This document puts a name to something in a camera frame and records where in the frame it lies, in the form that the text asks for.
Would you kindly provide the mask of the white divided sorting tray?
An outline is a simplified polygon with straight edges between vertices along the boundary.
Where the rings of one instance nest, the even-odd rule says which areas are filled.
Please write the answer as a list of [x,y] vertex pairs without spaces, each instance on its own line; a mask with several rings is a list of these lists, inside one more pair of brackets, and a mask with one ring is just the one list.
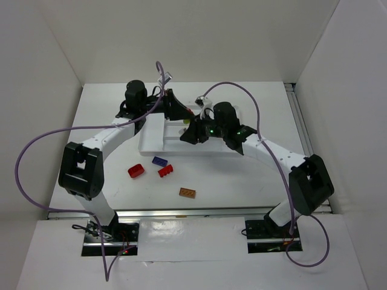
[[182,142],[180,135],[188,125],[170,121],[162,113],[150,114],[140,131],[138,150],[142,156],[236,156],[219,138],[209,138],[196,145]]

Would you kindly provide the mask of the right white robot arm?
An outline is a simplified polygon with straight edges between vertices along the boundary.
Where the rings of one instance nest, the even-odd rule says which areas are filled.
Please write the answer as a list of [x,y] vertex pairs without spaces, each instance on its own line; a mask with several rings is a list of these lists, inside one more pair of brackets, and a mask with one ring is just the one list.
[[256,159],[277,171],[285,183],[287,198],[264,216],[264,230],[276,237],[281,231],[294,232],[296,219],[311,215],[333,193],[334,187],[323,159],[313,154],[293,153],[258,131],[240,123],[229,102],[212,104],[204,97],[195,102],[201,112],[190,119],[180,140],[190,144],[220,138],[242,156]]

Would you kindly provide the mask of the aluminium rail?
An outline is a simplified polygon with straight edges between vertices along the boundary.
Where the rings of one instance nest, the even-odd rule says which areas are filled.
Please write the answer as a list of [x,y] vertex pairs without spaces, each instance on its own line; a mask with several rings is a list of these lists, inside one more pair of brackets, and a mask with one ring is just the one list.
[[[151,210],[115,210],[120,218],[154,218],[176,216],[240,216],[265,215],[269,207],[235,207],[235,208],[187,208],[187,209],[151,209]],[[329,204],[323,204],[314,213],[333,213]],[[85,213],[49,212],[47,219],[82,219]]]
[[313,148],[311,145],[310,137],[307,131],[304,117],[302,115],[301,107],[298,102],[298,98],[295,93],[295,84],[294,83],[284,83],[284,88],[288,97],[288,101],[291,107],[293,118],[296,123],[298,134],[301,140],[302,148],[306,156],[312,155]]

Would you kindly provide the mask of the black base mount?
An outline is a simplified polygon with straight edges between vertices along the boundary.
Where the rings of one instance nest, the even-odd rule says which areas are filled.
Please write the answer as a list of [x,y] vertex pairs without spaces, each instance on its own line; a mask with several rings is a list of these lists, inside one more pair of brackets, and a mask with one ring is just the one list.
[[[73,224],[74,230],[84,232],[82,257],[97,257],[102,255],[101,238],[99,229],[94,222],[89,221],[86,226]],[[118,232],[114,234],[103,233],[103,243],[106,256],[116,256],[121,251],[123,256],[136,256],[138,254],[138,222],[120,224]]]
[[246,220],[241,234],[247,239],[248,253],[280,253],[285,252],[288,246],[289,251],[302,251],[297,225],[294,226],[293,234],[290,234],[290,225],[289,222],[279,227],[266,218]]

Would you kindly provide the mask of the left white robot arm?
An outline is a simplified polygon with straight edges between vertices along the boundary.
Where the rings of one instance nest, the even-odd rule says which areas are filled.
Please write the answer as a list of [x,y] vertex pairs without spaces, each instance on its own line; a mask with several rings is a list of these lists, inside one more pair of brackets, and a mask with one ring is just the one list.
[[82,143],[70,142],[63,152],[59,185],[73,195],[90,213],[91,221],[109,235],[121,229],[117,213],[108,205],[102,192],[105,182],[103,164],[125,141],[136,136],[146,122],[146,114],[163,114],[170,121],[189,120],[194,113],[162,89],[159,95],[148,95],[145,84],[132,80],[126,85],[125,100],[111,127]]

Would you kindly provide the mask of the aluminium rail right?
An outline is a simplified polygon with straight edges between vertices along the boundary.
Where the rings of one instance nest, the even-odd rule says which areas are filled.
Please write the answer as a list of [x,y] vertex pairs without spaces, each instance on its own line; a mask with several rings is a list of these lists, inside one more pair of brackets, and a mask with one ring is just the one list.
[[295,93],[295,84],[294,83],[284,83],[284,88],[288,97],[288,101],[291,107],[293,118],[296,123],[298,134],[301,140],[302,148],[306,156],[312,155],[313,148],[311,145],[310,137],[307,131],[304,117],[302,115],[301,107],[298,102],[298,98]]

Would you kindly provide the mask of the purple lego brick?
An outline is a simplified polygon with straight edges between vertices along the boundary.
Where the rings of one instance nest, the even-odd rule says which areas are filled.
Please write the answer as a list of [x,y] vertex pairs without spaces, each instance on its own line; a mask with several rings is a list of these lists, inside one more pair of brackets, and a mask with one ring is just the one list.
[[160,167],[166,167],[168,165],[168,160],[155,156],[152,163]]

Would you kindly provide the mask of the aluminium rail front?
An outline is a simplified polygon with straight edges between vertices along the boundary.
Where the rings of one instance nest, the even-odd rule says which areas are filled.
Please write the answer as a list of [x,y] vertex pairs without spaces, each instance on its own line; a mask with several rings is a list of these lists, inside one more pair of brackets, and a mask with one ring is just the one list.
[[[235,207],[235,208],[187,208],[187,209],[151,209],[151,210],[115,210],[120,218],[154,218],[176,216],[240,216],[265,215],[269,207]],[[333,213],[329,204],[323,204],[314,213]],[[82,219],[85,213],[49,212],[47,219]]]

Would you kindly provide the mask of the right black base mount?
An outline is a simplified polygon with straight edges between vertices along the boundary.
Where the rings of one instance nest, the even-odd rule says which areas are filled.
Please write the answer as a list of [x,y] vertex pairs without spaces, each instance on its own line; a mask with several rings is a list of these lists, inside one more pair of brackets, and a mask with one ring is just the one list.
[[246,220],[241,234],[247,239],[248,253],[280,253],[285,252],[288,246],[289,251],[302,251],[297,225],[294,226],[293,234],[290,234],[290,225],[289,222],[279,227],[266,218]]

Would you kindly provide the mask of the red rounded lego brick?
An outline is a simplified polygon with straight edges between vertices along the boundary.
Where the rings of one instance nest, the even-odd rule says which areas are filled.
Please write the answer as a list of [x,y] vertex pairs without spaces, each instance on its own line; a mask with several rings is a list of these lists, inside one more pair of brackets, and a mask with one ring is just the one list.
[[145,173],[145,168],[141,164],[136,164],[128,169],[128,175],[135,179]]

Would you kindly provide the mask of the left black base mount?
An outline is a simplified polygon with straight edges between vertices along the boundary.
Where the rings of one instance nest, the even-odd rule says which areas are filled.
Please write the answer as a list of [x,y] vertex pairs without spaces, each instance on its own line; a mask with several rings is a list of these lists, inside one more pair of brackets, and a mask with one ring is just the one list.
[[[74,230],[84,232],[82,257],[97,257],[102,255],[101,238],[99,229],[94,222],[89,221],[86,226],[73,224]],[[106,256],[116,256],[121,251],[123,256],[136,256],[138,254],[138,222],[120,224],[118,232],[114,234],[103,233],[103,243]]]

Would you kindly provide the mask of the brown lego plate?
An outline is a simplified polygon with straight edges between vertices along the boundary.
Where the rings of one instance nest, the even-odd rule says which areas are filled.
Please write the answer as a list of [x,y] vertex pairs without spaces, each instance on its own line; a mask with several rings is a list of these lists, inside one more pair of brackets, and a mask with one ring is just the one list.
[[185,198],[190,198],[190,199],[195,199],[196,197],[196,191],[189,189],[189,188],[180,188],[179,191],[179,196],[185,197]]

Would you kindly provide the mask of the red ridged lego brick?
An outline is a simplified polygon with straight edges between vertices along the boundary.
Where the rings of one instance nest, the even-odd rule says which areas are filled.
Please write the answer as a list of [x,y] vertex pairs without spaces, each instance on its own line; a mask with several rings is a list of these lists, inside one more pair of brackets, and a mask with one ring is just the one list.
[[158,174],[159,174],[159,177],[163,178],[165,177],[166,175],[172,173],[174,171],[174,168],[171,164],[168,164],[167,166],[161,168],[159,171],[158,171]]

